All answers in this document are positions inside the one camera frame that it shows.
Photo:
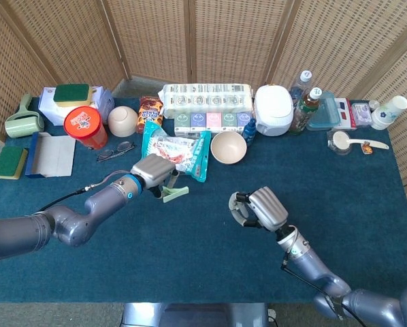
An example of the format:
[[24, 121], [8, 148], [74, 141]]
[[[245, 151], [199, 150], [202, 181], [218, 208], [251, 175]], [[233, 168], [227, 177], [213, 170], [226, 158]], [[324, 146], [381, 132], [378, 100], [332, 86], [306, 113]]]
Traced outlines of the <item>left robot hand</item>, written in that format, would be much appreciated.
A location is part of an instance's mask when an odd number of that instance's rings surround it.
[[155, 154], [135, 163], [130, 173], [139, 181], [141, 190], [149, 190], [156, 199], [163, 197], [161, 187], [165, 181], [168, 179], [168, 187], [173, 187], [179, 176], [175, 163]]

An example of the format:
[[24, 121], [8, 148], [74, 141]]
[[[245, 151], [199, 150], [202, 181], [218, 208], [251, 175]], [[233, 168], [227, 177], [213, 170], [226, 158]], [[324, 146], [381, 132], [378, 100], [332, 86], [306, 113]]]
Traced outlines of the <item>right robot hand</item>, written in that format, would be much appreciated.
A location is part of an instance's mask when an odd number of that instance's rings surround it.
[[235, 192], [231, 194], [228, 206], [242, 227], [265, 228], [270, 232], [280, 229], [289, 215], [269, 187], [251, 193]]

